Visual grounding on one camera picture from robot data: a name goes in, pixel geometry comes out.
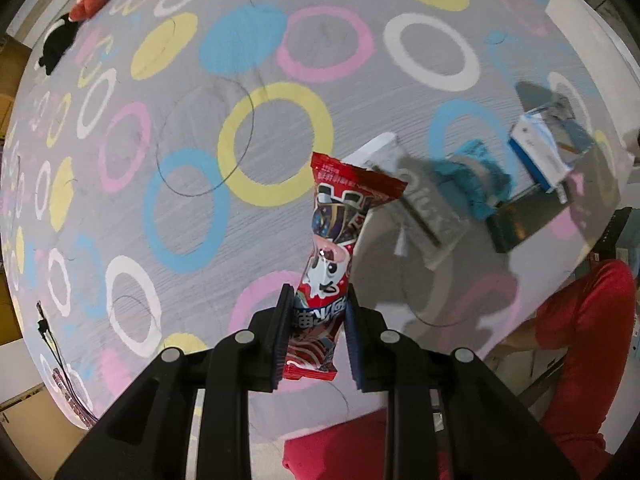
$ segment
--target person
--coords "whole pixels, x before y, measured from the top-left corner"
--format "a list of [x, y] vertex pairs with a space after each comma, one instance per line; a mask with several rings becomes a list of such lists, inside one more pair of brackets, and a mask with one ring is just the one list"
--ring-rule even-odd
[[[502, 353], [568, 348], [542, 421], [581, 480], [593, 480], [610, 454], [599, 433], [625, 369], [634, 325], [636, 284], [629, 268], [607, 260], [553, 294], [536, 317], [501, 343]], [[282, 465], [296, 480], [383, 478], [386, 413], [287, 440]], [[440, 480], [449, 478], [444, 461]]]

